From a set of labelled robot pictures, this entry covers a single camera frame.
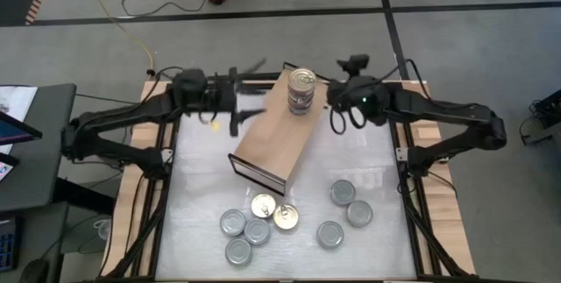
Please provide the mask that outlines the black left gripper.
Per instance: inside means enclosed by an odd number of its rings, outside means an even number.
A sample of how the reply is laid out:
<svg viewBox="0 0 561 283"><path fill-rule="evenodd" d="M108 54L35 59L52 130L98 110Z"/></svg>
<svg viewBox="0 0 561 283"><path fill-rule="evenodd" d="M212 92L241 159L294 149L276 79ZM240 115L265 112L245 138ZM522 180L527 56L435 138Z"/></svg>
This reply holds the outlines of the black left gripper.
<svg viewBox="0 0 561 283"><path fill-rule="evenodd" d="M206 110L213 113L231 113L229 123L231 137L235 138L238 136L238 127L245 120L266 112L266 109L235 111L237 106L236 86L238 77L254 74L265 64L266 58L262 58L239 73L236 68L230 68L226 75L214 74L208 78Z"/></svg>

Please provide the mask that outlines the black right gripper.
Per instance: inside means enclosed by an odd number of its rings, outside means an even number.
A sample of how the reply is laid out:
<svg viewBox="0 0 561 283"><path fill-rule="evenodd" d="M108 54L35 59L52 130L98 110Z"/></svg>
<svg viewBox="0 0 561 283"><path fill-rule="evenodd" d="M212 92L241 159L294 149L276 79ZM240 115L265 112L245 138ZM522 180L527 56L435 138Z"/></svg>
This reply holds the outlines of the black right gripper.
<svg viewBox="0 0 561 283"><path fill-rule="evenodd" d="M345 98L347 84L330 80L327 89L327 103L336 112L347 111L350 107ZM357 76L349 80L348 96L352 103L362 113L365 120L375 125L387 122L385 110L390 105L390 95L381 80L369 76Z"/></svg>

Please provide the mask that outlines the green label tuna can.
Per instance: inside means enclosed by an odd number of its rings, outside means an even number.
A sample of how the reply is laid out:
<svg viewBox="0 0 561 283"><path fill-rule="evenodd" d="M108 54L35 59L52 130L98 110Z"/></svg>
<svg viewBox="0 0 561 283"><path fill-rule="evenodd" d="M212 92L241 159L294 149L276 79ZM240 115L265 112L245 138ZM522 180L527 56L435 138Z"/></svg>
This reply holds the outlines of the green label tuna can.
<svg viewBox="0 0 561 283"><path fill-rule="evenodd" d="M344 230L339 223L325 221L316 231L316 240L324 249L336 249L344 241Z"/></svg>
<svg viewBox="0 0 561 283"><path fill-rule="evenodd" d="M229 209L220 217L220 230L229 237L240 235L245 229L245 215L237 209Z"/></svg>
<svg viewBox="0 0 561 283"><path fill-rule="evenodd" d="M243 238L234 238L226 245L224 256L231 265L247 265L252 259L252 246Z"/></svg>
<svg viewBox="0 0 561 283"><path fill-rule="evenodd" d="M270 226L264 219L253 218L246 223L244 235L250 244L264 244L270 237Z"/></svg>
<svg viewBox="0 0 561 283"><path fill-rule="evenodd" d="M356 188L348 180L336 180L330 188L330 198L338 206L347 206L356 198Z"/></svg>
<svg viewBox="0 0 561 283"><path fill-rule="evenodd" d="M367 202L355 200L349 204L345 215L352 227L363 228L372 222L373 209Z"/></svg>

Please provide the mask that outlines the wooden table side board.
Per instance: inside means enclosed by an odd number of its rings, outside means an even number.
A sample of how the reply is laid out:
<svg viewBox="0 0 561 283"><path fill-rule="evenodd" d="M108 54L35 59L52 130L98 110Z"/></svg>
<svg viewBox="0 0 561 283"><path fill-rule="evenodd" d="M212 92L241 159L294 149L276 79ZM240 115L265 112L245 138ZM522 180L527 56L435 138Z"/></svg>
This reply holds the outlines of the wooden table side board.
<svg viewBox="0 0 561 283"><path fill-rule="evenodd" d="M132 127L130 145L140 149L159 147L168 152L174 146L176 124L137 124ZM113 214L111 240L107 243L101 274L113 271L140 234L149 225L162 196L162 180L148 180L135 165L124 169Z"/></svg>
<svg viewBox="0 0 561 283"><path fill-rule="evenodd" d="M423 94L418 81L398 81L397 84L404 89ZM394 146L398 148L413 145L428 147L441 140L438 125L433 121L418 121L412 124L390 123L390 129ZM408 176L404 161L398 161L398 172L407 183L406 188L402 190L406 213L414 211L418 216L416 220L423 222L424 230L431 230L435 239L456 265L468 274L475 274L447 160L435 163L430 168L429 175L424 178ZM430 247L422 229L415 224L415 219L408 216L407 222L408 227L412 229L409 233L417 274L450 276L444 262L438 257L435 249Z"/></svg>

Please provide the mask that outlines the clear plastic cup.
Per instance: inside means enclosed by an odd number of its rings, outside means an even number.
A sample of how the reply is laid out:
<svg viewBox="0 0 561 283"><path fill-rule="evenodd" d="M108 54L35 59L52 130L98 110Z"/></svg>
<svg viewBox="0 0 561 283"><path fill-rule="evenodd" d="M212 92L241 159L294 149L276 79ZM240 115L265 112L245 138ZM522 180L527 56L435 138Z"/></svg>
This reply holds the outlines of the clear plastic cup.
<svg viewBox="0 0 561 283"><path fill-rule="evenodd" d="M110 219L102 219L94 222L93 227L96 229L97 235L107 241L111 233L112 221Z"/></svg>

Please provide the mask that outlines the black equipment box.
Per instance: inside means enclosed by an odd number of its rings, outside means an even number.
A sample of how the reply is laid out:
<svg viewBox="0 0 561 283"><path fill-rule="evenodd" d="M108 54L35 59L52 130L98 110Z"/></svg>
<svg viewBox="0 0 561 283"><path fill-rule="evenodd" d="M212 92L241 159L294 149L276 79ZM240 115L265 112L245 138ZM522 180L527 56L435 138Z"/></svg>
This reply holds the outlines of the black equipment box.
<svg viewBox="0 0 561 283"><path fill-rule="evenodd" d="M535 100L529 105L530 117L519 126L519 134L524 145L535 145L552 139L561 148L561 89ZM537 121L538 129L534 133L524 134L522 127L528 121Z"/></svg>

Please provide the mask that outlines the grey desk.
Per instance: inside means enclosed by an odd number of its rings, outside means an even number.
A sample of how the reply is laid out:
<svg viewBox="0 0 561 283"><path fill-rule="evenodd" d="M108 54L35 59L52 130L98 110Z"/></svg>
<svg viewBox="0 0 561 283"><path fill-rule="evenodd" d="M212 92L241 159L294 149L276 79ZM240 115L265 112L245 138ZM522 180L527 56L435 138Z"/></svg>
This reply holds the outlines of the grey desk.
<svg viewBox="0 0 561 283"><path fill-rule="evenodd" d="M42 139L19 143L11 155L20 163L0 182L0 220L19 216L18 266L0 272L0 283L17 283L24 267L44 258L49 265L46 280L60 277L60 235L66 225L68 207L111 215L115 199L58 177L60 131L67 125L75 99L74 84L38 88L25 123L41 131Z"/></svg>

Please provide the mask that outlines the white paper sheets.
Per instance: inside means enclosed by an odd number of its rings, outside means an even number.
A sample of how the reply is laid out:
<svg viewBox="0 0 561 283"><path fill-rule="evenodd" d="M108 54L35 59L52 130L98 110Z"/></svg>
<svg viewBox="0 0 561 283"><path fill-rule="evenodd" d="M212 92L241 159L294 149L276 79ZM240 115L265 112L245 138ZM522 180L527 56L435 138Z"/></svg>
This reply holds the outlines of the white paper sheets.
<svg viewBox="0 0 561 283"><path fill-rule="evenodd" d="M0 112L24 122L32 105L37 87L0 86ZM0 145L0 152L8 154L12 145Z"/></svg>

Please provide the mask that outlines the black laptop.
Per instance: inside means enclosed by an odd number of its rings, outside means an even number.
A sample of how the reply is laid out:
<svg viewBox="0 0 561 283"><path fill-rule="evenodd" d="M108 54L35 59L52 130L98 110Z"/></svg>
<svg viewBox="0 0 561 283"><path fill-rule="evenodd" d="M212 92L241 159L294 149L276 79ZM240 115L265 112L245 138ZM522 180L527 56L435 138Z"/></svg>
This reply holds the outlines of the black laptop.
<svg viewBox="0 0 561 283"><path fill-rule="evenodd" d="M0 112L0 145L12 145L42 139L43 134L16 118Z"/></svg>

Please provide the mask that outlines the black phone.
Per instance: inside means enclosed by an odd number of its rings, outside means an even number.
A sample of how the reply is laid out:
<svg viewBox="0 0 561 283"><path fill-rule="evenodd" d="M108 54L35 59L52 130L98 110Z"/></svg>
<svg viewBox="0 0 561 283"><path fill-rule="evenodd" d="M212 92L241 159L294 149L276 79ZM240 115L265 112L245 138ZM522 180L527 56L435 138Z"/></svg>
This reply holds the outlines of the black phone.
<svg viewBox="0 0 561 283"><path fill-rule="evenodd" d="M0 152L0 182L19 164L19 160Z"/></svg>

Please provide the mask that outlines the black keyboard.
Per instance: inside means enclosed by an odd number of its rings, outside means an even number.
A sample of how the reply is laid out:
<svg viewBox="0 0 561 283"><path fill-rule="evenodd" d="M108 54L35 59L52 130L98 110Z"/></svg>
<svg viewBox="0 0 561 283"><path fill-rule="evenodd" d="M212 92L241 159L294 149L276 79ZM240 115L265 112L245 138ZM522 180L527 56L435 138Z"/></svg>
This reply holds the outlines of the black keyboard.
<svg viewBox="0 0 561 283"><path fill-rule="evenodd" d="M0 272L8 272L17 267L18 235L17 217L0 219Z"/></svg>

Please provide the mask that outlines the wooden shelf with black frame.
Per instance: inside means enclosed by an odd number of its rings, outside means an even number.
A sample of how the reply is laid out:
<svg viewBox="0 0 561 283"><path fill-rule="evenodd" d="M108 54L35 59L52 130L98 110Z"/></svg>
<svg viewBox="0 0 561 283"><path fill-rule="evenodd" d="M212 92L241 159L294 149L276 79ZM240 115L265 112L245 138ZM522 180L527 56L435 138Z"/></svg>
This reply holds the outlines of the wooden shelf with black frame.
<svg viewBox="0 0 561 283"><path fill-rule="evenodd" d="M228 155L237 175L280 196L292 187L293 169L326 104L327 85L316 75L309 113L297 116L289 111L288 75L295 69L283 70L265 98L266 112L257 115L235 152Z"/></svg>

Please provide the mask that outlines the black aluminium table frame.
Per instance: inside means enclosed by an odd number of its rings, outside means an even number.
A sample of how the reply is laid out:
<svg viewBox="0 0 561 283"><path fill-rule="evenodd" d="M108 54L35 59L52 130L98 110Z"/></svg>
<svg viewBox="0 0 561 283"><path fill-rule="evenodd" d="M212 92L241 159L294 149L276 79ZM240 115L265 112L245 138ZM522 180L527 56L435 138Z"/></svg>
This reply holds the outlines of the black aluminium table frame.
<svg viewBox="0 0 561 283"><path fill-rule="evenodd" d="M126 133L130 136L132 147L174 147L178 129L178 122L166 125L139 124ZM440 139L437 125L429 121L412 125L392 124L390 131L395 146L435 143ZM419 179L412 180L409 185L415 188L411 195L411 202L420 210L426 225L433 230L435 237L440 239L440 243L455 259L458 266L473 272L472 255L459 213L458 200L452 196L453 191L447 188L438 191L433 183L424 183ZM100 269L102 276L108 275L117 267L118 262L139 238L142 230L147 228L148 221L160 200L165 201L167 197L167 182L142 178L140 169L133 165L124 169L113 213L111 239L106 244ZM415 272L428 276L447 275L444 265L437 260L436 253L430 248L427 239L414 225L413 220L408 217L406 222ZM164 219L161 218L150 229L140 251L126 268L125 278L155 275L163 227Z"/></svg>

